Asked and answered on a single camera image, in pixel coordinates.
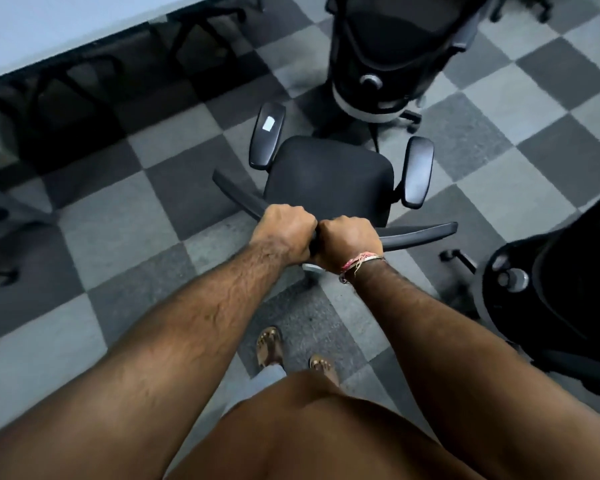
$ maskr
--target brown shirt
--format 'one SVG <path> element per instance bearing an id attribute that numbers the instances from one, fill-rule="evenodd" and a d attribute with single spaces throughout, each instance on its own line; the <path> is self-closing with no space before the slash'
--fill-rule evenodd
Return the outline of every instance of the brown shirt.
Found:
<path id="1" fill-rule="evenodd" d="M 412 423 L 313 371 L 237 404 L 173 479 L 481 479 Z"/>

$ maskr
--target bracelet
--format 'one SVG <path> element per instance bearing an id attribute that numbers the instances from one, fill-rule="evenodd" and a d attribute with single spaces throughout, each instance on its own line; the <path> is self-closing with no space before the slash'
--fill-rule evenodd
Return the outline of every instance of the bracelet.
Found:
<path id="1" fill-rule="evenodd" d="M 355 276 L 356 273 L 358 272 L 358 270 L 360 269 L 360 266 L 362 266 L 362 263 L 366 263 L 367 261 L 373 261 L 375 259 L 384 259 L 384 256 L 379 256 L 375 253 L 370 253 L 370 252 L 364 252 L 364 253 L 360 253 L 359 255 L 357 255 L 356 257 L 354 257 L 353 259 L 348 260 L 344 266 L 342 266 L 342 272 L 340 273 L 339 279 L 341 283 L 348 283 L 347 279 L 344 277 L 344 275 L 351 270 L 352 267 L 354 267 L 354 271 L 353 271 L 353 275 Z"/>

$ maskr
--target fist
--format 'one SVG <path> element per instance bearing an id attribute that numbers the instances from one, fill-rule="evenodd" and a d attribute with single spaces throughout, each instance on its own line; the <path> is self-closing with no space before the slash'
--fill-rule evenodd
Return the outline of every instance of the fist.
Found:
<path id="1" fill-rule="evenodd" d="M 315 262 L 327 271 L 340 274 L 347 261 L 366 251 L 383 255 L 382 242 L 367 219 L 338 217 L 321 221 L 318 229 L 321 245 Z"/>
<path id="2" fill-rule="evenodd" d="M 309 243 L 317 220 L 302 207 L 272 204 L 254 229 L 250 244 L 264 244 L 280 250 L 284 265 L 309 259 Z"/>

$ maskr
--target person's left hand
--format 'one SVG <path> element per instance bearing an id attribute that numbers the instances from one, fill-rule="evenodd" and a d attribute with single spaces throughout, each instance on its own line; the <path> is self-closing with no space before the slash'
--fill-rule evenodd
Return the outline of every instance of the person's left hand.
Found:
<path id="1" fill-rule="evenodd" d="M 251 236 L 250 244 L 264 244 L 283 253 L 285 266 L 300 264 L 309 259 L 309 242 L 318 221 L 303 207 L 272 204 Z"/>

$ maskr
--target checkered floor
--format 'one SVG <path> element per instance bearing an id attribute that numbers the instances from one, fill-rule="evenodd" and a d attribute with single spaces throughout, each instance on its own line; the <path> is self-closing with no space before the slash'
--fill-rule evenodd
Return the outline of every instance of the checkered floor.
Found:
<path id="1" fill-rule="evenodd" d="M 58 227 L 0 240 L 0 253 L 22 268 L 19 282 L 0 288 L 0 428 L 94 363 L 150 306 L 247 242 L 255 223 L 237 213 L 211 173 L 220 166 L 263 188 L 266 174 L 247 163 L 261 103 L 285 104 L 285 137 L 311 134 L 334 114 L 319 87 L 331 30 L 324 0 L 266 3 L 264 14 L 249 10 L 243 25 L 214 22 L 239 55 L 232 66 L 197 31 L 179 55 L 184 72 L 166 64 L 177 27 L 156 25 L 162 42 L 144 32 L 107 47 L 125 63 L 121 80 L 106 66 L 76 71 L 112 103 L 115 121 L 90 115 L 87 103 L 60 88 L 42 99 L 50 120 L 83 119 L 91 132 L 79 139 L 59 130 L 54 149 L 34 164 L 40 176 L 10 190 L 61 217 Z M 471 50 L 453 58 L 427 94 L 419 134 L 436 145 L 428 201 L 417 211 L 398 205 L 391 219 L 460 227 L 389 259 L 456 306 L 470 276 L 439 263 L 440 250 L 486 258 L 506 241 L 560 226 L 600 196 L 600 0 L 555 3 L 542 25 L 510 0 L 502 21 L 483 22 Z M 112 144 L 93 153 L 103 135 Z M 369 145 L 355 129 L 347 137 Z M 396 168 L 407 140 L 399 127 L 381 135 L 381 152 Z M 60 143 L 71 151 L 58 150 Z M 290 269 L 254 316 L 184 449 L 256 373 L 253 343 L 270 324 L 286 336 L 289 370 L 302 369 L 312 352 L 328 355 L 346 390 L 430 431 L 385 336 L 352 290 L 332 276 L 312 287 Z M 563 383 L 600 411 L 600 398 Z"/>

